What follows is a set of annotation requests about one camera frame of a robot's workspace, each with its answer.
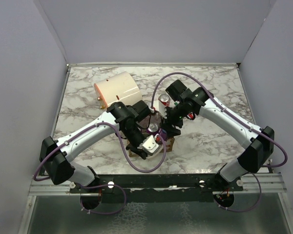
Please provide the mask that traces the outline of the purple soda can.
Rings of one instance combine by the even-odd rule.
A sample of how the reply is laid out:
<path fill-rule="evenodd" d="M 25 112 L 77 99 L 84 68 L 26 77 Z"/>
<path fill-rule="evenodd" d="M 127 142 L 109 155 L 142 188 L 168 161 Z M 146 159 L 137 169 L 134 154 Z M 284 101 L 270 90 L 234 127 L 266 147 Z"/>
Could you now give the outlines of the purple soda can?
<path fill-rule="evenodd" d="M 146 132 L 151 135 L 156 135 L 159 133 L 159 125 L 157 123 L 150 123 Z"/>
<path fill-rule="evenodd" d="M 162 129 L 159 134 L 165 141 L 167 140 L 167 133 L 165 130 Z"/>

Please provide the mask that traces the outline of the red Coca-Cola can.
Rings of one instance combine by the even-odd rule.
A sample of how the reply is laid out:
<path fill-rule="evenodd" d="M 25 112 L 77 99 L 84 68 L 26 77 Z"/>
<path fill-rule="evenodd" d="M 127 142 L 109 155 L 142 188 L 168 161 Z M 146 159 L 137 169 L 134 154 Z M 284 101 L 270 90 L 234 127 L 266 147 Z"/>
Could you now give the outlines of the red Coca-Cola can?
<path fill-rule="evenodd" d="M 163 103 L 166 107 L 170 106 L 170 96 L 168 94 L 161 94 L 158 97 L 158 100 Z"/>

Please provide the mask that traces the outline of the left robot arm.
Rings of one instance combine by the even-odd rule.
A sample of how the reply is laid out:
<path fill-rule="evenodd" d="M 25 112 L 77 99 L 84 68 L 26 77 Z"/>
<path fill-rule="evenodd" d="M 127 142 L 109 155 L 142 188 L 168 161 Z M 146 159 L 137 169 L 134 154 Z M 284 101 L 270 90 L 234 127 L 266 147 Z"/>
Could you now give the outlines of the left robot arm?
<path fill-rule="evenodd" d="M 43 163 L 49 179 L 55 185 L 74 179 L 85 191 L 89 193 L 95 191 L 98 180 L 94 170 L 78 164 L 72 165 L 71 162 L 85 149 L 115 131 L 122 132 L 128 140 L 127 150 L 146 159 L 147 151 L 142 147 L 146 136 L 136 123 L 149 114 L 150 109 L 142 100 L 133 105 L 115 102 L 94 121 L 76 132 L 58 140 L 48 136 L 42 141 L 40 162 Z"/>

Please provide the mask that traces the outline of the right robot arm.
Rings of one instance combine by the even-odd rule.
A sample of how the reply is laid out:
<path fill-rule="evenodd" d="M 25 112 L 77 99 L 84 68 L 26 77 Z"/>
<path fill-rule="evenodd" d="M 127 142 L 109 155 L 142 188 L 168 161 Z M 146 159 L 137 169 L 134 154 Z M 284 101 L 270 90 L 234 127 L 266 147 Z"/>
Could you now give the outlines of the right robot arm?
<path fill-rule="evenodd" d="M 244 152 L 236 159 L 226 163 L 214 176 L 215 187 L 221 191 L 228 189 L 232 182 L 247 173 L 257 173 L 273 153 L 274 130 L 267 126 L 261 128 L 227 109 L 213 95 L 208 95 L 199 87 L 191 91 L 181 81 L 174 81 L 166 92 L 178 104 L 166 107 L 166 117 L 160 127 L 167 137 L 181 134 L 183 119 L 189 114 L 200 115 L 231 135 L 243 148 Z"/>

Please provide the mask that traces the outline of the red marker pen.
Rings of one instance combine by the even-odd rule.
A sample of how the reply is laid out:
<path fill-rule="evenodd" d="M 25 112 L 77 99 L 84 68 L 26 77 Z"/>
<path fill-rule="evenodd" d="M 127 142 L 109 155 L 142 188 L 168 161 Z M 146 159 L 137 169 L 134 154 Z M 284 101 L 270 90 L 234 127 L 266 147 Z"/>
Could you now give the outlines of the red marker pen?
<path fill-rule="evenodd" d="M 191 119 L 191 120 L 194 120 L 194 119 L 195 119 L 195 116 L 193 115 L 193 113 L 189 113 L 189 114 L 187 115 L 187 118 L 188 118 L 188 119 Z"/>

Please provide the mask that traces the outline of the white cylindrical pot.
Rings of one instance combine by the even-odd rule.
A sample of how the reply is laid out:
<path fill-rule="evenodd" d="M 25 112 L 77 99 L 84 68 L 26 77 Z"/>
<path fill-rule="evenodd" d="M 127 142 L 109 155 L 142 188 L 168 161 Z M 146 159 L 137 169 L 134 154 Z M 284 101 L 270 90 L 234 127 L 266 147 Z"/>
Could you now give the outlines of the white cylindrical pot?
<path fill-rule="evenodd" d="M 114 102 L 133 105 L 143 99 L 139 87 L 128 72 L 96 82 L 94 89 L 102 110 L 106 110 Z"/>

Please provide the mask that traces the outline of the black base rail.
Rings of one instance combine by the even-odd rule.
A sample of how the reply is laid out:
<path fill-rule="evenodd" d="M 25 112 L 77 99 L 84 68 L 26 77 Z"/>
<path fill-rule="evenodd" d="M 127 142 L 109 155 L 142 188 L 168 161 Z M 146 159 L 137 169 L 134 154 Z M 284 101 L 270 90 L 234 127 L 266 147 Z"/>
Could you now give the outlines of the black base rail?
<path fill-rule="evenodd" d="M 215 174 L 124 174 L 99 175 L 94 185 L 113 182 L 122 187 L 127 202 L 161 203 L 200 201 L 213 202 L 213 193 L 239 192 L 243 187 L 236 178 L 222 185 Z"/>

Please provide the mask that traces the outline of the aluminium extrusion rail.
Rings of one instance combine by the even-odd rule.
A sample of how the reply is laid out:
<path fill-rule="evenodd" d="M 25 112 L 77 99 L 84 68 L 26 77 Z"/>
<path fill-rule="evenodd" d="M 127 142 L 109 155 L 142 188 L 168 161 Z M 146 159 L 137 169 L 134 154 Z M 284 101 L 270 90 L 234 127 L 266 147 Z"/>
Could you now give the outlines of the aluminium extrusion rail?
<path fill-rule="evenodd" d="M 260 182 L 262 193 L 285 193 L 287 191 L 282 174 L 260 173 L 256 174 Z M 243 191 L 240 193 L 258 193 L 259 185 L 256 178 L 247 174 L 241 177 L 243 182 Z"/>

